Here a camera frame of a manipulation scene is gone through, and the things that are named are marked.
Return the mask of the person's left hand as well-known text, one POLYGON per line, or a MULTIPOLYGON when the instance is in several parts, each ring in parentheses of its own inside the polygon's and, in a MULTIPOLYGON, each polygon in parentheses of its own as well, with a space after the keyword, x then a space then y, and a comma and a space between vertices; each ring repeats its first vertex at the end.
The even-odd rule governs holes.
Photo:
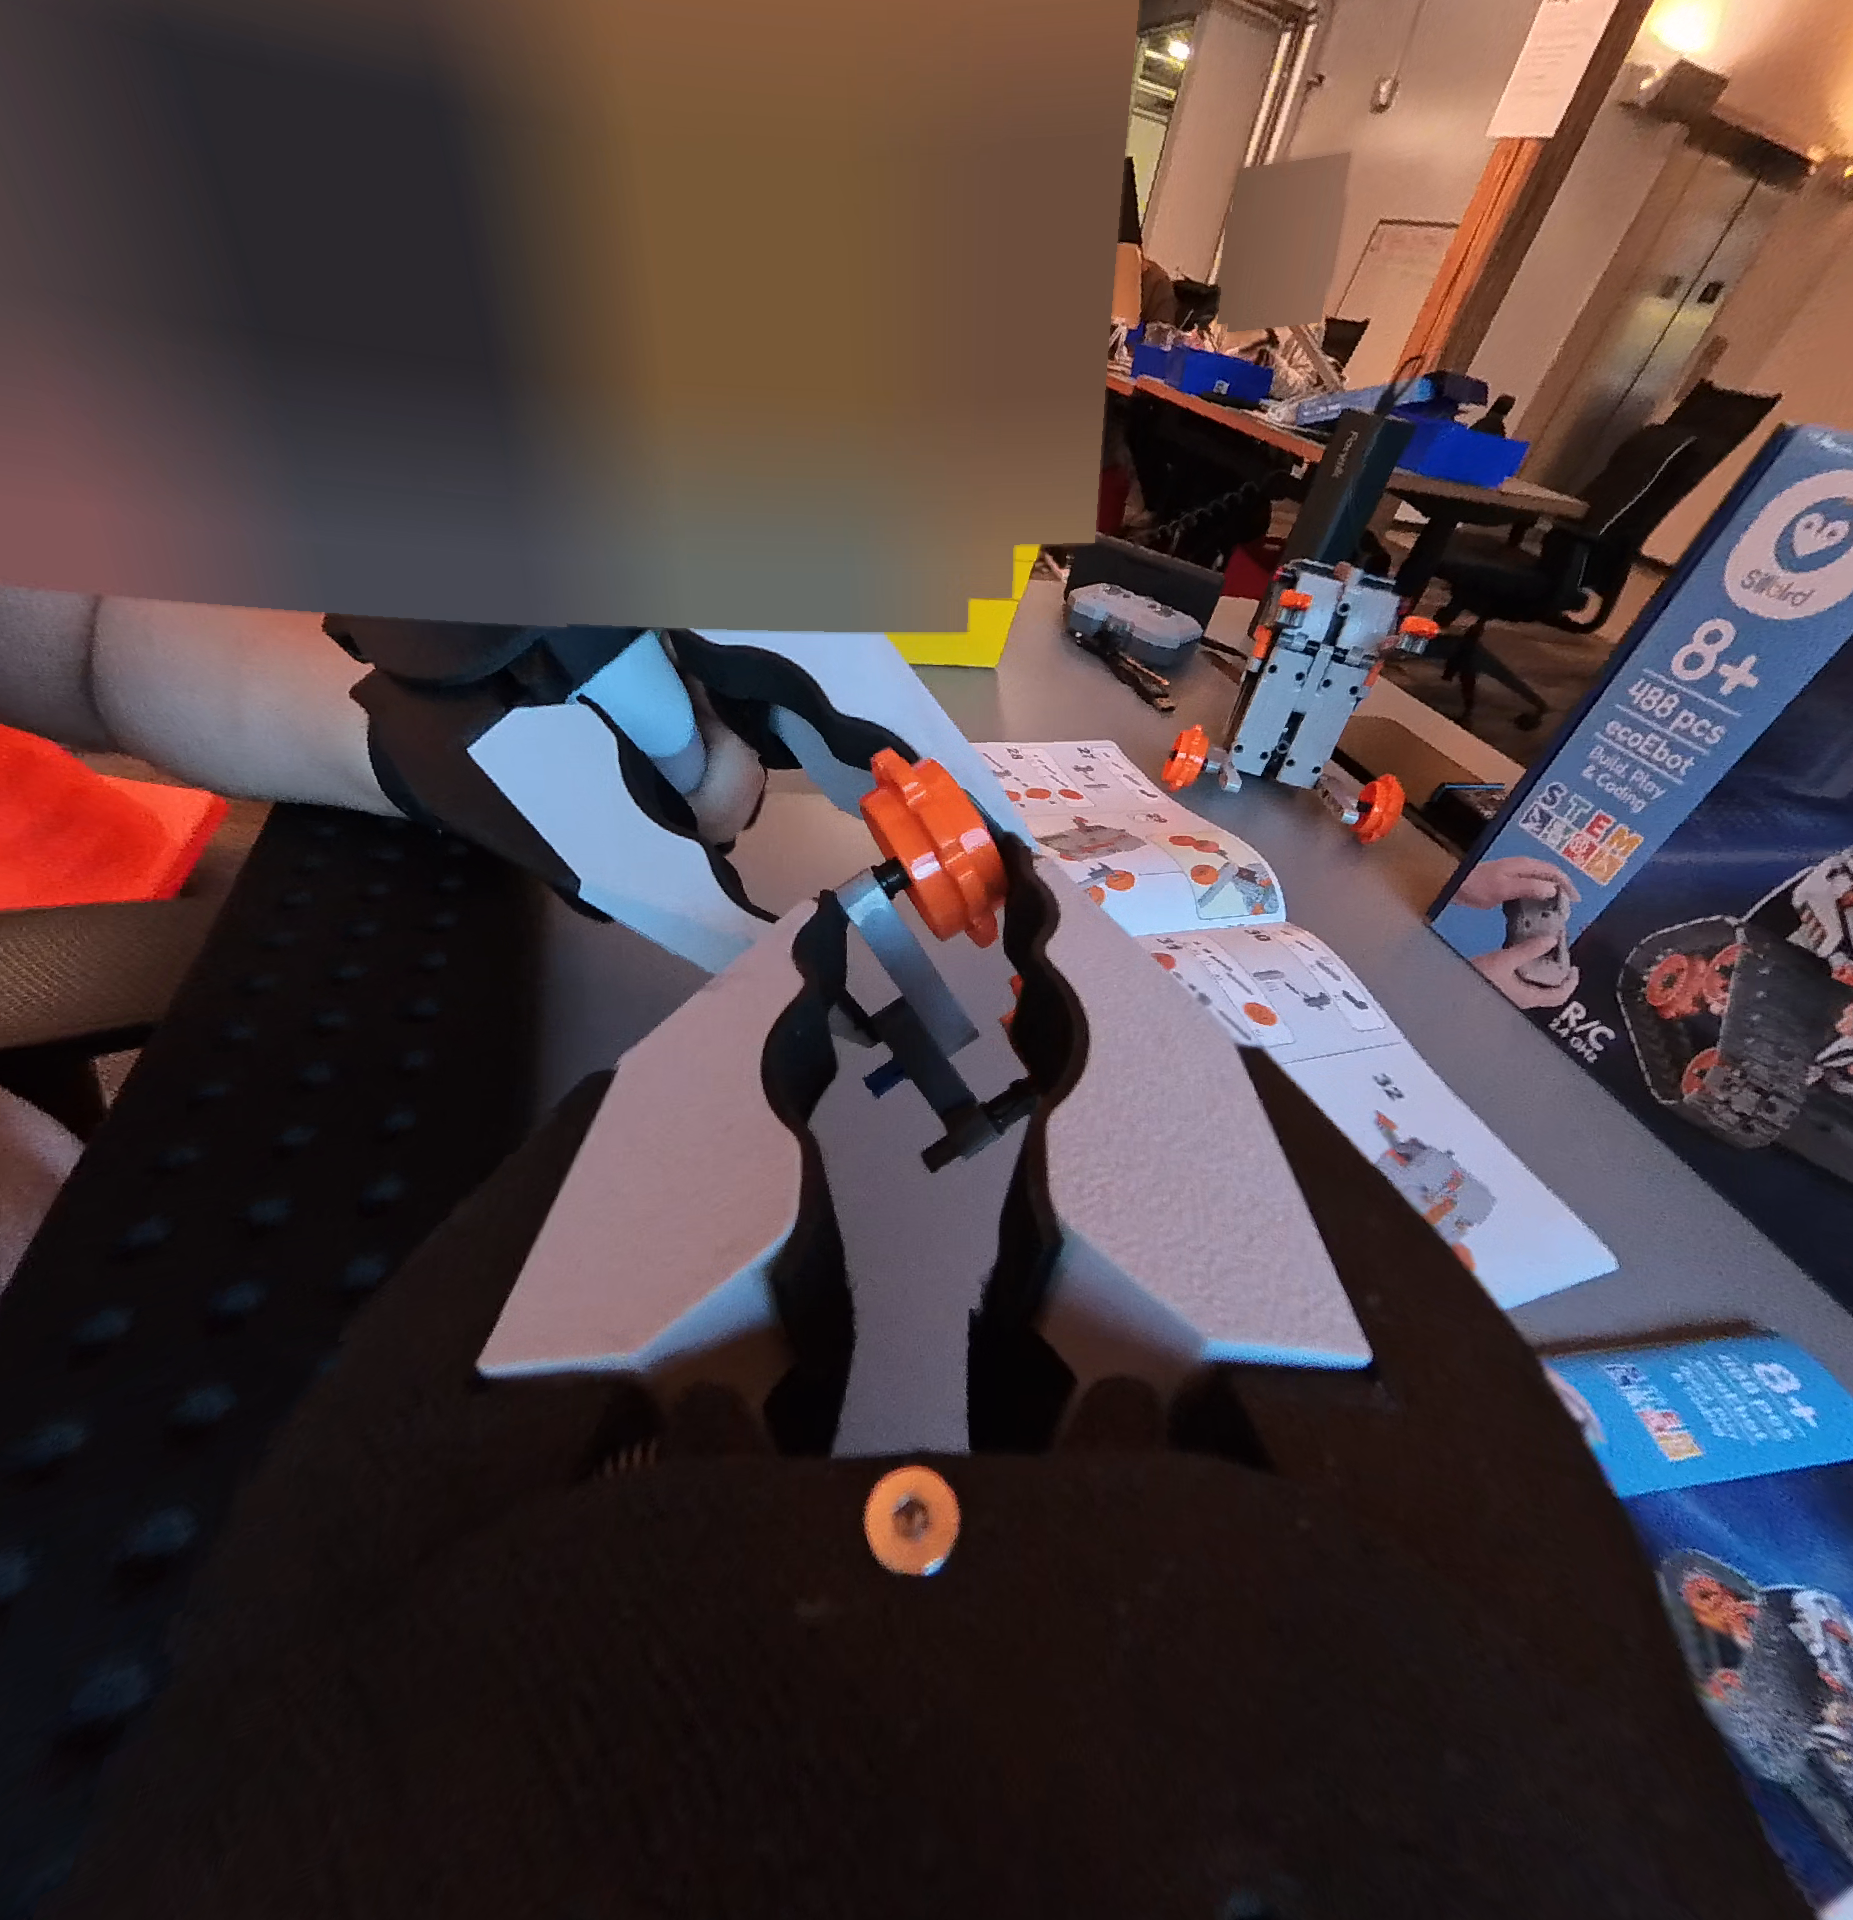
POLYGON ((700 837, 727 851, 757 817, 768 767, 714 714, 700 716, 700 738, 704 767, 685 800, 700 820, 700 837))

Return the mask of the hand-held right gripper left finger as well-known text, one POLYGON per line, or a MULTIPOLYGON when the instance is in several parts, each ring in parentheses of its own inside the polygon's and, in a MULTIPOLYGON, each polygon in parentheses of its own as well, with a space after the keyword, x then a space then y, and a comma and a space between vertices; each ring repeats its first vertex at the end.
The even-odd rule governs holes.
POLYGON ((847 915, 824 893, 624 1054, 481 1380, 727 1384, 779 1450, 832 1450, 856 1321, 811 1122, 842 986, 847 915))

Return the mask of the brown cardboard box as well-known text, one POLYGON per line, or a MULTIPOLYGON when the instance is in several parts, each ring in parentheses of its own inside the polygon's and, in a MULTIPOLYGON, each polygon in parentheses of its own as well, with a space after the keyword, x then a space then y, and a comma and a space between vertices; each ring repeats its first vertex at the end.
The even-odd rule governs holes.
POLYGON ((1394 778, 1405 823, 1454 858, 1475 851, 1523 782, 1523 767, 1493 750, 1483 764, 1471 764, 1458 750, 1431 742, 1372 707, 1346 725, 1335 762, 1365 782, 1394 778))

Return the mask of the open instruction manual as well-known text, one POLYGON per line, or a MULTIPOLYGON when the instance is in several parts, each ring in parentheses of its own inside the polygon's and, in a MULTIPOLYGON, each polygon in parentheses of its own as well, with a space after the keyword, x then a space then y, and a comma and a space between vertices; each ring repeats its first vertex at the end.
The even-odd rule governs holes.
POLYGON ((1616 1271, 1432 1075, 1378 996, 1287 913, 1272 864, 1111 742, 981 742, 1029 837, 1237 1043, 1267 1047, 1502 1309, 1616 1271))

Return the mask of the blue instruction booklet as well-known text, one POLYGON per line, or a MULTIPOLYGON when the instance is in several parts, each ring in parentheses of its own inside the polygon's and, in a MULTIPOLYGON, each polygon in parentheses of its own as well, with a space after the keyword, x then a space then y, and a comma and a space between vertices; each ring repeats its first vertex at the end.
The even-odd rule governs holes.
POLYGON ((1775 1856, 1853 1917, 1853 1396, 1775 1332, 1540 1359, 1775 1856))

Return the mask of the dark slim box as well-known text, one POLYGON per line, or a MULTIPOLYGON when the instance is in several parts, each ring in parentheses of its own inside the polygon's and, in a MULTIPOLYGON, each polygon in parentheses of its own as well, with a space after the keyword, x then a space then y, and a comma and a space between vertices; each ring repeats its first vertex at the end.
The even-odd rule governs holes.
POLYGON ((1365 566, 1362 542, 1412 435, 1418 425, 1398 413, 1337 413, 1287 532, 1281 562, 1365 566))

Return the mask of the yellow storage bin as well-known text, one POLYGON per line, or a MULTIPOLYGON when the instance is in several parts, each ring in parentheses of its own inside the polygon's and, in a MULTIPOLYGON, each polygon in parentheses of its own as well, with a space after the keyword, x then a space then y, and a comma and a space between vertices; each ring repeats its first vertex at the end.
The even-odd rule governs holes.
POLYGON ((966 623, 953 634, 888 634, 891 646, 911 667, 966 667, 993 669, 1007 651, 1017 609, 1026 595, 1038 545, 1012 548, 1012 589, 1007 597, 972 597, 966 623))

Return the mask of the orange plastic object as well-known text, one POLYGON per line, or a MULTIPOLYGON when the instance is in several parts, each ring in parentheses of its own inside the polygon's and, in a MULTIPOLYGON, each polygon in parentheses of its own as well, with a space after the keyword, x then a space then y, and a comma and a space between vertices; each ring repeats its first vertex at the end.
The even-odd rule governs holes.
POLYGON ((0 725, 0 913, 172 900, 222 820, 221 795, 97 774, 0 725))

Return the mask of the grey toy robot model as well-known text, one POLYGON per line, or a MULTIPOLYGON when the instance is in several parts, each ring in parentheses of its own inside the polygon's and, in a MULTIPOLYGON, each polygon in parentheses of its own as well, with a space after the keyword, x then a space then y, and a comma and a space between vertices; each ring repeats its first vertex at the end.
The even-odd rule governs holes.
POLYGON ((1316 793, 1362 845, 1387 837, 1405 810, 1400 782, 1350 782, 1331 767, 1346 725, 1389 658, 1418 658, 1441 634, 1405 613, 1394 581, 1355 566, 1295 557, 1259 604, 1239 695, 1216 742, 1185 728, 1159 786, 1172 795, 1213 774, 1225 793, 1267 778, 1316 793))

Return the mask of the grey battery box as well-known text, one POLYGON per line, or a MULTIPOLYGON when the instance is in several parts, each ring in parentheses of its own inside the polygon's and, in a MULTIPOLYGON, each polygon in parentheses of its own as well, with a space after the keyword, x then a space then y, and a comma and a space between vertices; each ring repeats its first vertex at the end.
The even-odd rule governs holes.
POLYGON ((1173 669, 1202 639, 1197 619, 1107 581, 1065 590, 1063 623, 1097 654, 1122 654, 1155 673, 1173 669))

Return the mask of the white paper notice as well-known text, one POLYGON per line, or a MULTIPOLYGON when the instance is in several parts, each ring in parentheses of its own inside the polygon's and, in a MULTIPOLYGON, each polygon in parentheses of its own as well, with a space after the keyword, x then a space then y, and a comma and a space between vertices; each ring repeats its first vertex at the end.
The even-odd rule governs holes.
POLYGON ((1490 120, 1493 142, 1549 142, 1572 109, 1613 0, 1539 3, 1515 69, 1490 120))

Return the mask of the grey desk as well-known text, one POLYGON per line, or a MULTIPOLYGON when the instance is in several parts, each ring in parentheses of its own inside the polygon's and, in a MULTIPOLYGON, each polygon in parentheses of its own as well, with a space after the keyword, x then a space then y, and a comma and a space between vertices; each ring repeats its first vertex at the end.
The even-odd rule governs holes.
MULTIPOLYGON (((1111 738, 1159 774, 1172 738, 1225 695, 1199 658, 1176 678, 1176 716, 1160 716, 1085 660, 1058 620, 1058 589, 1032 581, 998 669, 919 669, 937 707, 974 742, 1111 738)), ((771 800, 739 848, 748 893, 771 911, 856 872, 866 841, 811 789, 773 774, 771 800)), ((1320 804, 1292 789, 1237 795, 1197 789, 1187 800, 1259 848, 1287 888, 1289 915, 1320 937, 1378 987, 1384 1012, 1454 1092, 1606 1244, 1616 1275, 1511 1309, 1533 1346, 1640 1346, 1664 1330, 1752 1321, 1815 1353, 1853 1396, 1853 1312, 1756 1232, 1697 1168, 1616 1108, 1569 1054, 1515 1016, 1424 911, 1454 872, 1412 828, 1359 848, 1320 804)), ((648 1029, 700 992, 704 975, 624 927, 545 905, 536 1033, 536 1117, 589 1069, 616 1064, 648 1029)), ((990 1033, 962 1054, 978 1091, 1012 1067, 998 1017, 1007 964, 965 941, 942 949, 946 972, 990 1033)), ((911 1091, 884 1100, 847 1085, 818 1108, 818 1138, 836 1192, 856 1356, 836 1454, 966 1450, 965 1359, 1010 1179, 1012 1143, 937 1175, 897 1149, 928 1138, 911 1091)))

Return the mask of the black office chair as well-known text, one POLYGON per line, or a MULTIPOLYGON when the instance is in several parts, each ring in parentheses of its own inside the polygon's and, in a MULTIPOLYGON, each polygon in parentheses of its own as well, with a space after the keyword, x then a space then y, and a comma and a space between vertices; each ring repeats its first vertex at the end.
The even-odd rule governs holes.
POLYGON ((1443 542, 1431 575, 1447 589, 1441 623, 1464 620, 1443 654, 1443 679, 1458 685, 1458 725, 1471 725, 1479 679, 1495 679, 1523 698, 1515 725, 1539 728, 1545 698, 1490 654, 1486 626, 1593 634, 1646 539, 1775 406, 1775 394, 1698 382, 1666 421, 1640 427, 1606 456, 1583 488, 1583 515, 1553 521, 1535 548, 1523 528, 1502 539, 1454 532, 1443 542))

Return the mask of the orange wheel grey beam assembly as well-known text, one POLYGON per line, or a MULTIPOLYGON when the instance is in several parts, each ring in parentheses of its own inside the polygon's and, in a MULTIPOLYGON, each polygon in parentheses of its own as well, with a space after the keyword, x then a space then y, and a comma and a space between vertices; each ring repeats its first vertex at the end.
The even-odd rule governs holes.
POLYGON ((972 1091, 956 1057, 981 1030, 923 945, 928 933, 937 941, 966 940, 988 949, 1000 937, 1010 878, 988 817, 932 759, 876 751, 860 810, 879 860, 850 878, 832 900, 847 953, 866 953, 891 996, 868 1009, 842 987, 832 998, 832 1024, 842 1039, 884 1052, 884 1060, 866 1069, 872 1097, 911 1087, 928 1103, 942 1133, 923 1149, 923 1162, 946 1173, 1000 1143, 1037 1100, 1026 1080, 993 1097, 972 1091))

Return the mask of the background wooden desk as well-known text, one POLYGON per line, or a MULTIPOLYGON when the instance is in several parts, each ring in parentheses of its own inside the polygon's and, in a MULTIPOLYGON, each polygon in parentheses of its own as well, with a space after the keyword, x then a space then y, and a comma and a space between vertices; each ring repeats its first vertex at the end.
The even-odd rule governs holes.
MULTIPOLYGON (((1310 472, 1317 467, 1324 445, 1300 430, 1278 427, 1263 410, 1225 406, 1220 401, 1189 398, 1159 379, 1127 379, 1104 370, 1107 404, 1125 410, 1152 406, 1141 425, 1165 427, 1165 438, 1187 445, 1210 467, 1225 471, 1239 482, 1272 482, 1275 494, 1306 494, 1310 472)), ((1539 482, 1504 481, 1499 488, 1435 481, 1398 471, 1387 494, 1432 511, 1431 504, 1449 506, 1458 520, 1583 520, 1588 504, 1569 494, 1540 488, 1539 482)))

